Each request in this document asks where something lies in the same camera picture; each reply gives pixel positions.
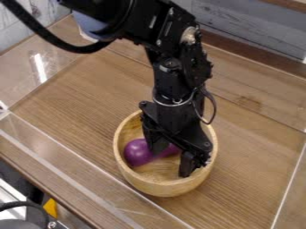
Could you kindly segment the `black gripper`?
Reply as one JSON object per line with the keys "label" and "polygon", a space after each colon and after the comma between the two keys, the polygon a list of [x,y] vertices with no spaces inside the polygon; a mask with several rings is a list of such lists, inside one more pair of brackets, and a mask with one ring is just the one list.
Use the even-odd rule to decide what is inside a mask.
{"label": "black gripper", "polygon": [[201,126],[193,102],[171,106],[150,101],[139,104],[142,130],[153,154],[159,155],[174,144],[181,155],[179,176],[187,178],[207,165],[211,159],[213,143]]}

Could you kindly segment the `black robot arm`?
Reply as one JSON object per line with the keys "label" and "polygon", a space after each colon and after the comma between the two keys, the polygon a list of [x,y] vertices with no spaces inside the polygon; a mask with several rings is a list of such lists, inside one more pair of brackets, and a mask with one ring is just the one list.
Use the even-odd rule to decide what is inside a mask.
{"label": "black robot arm", "polygon": [[213,64],[201,44],[195,16],[171,0],[56,0],[70,8],[86,35],[142,45],[153,65],[153,99],[142,101],[142,131],[161,154],[182,148],[178,175],[189,177],[210,161],[213,143],[202,130],[206,80]]}

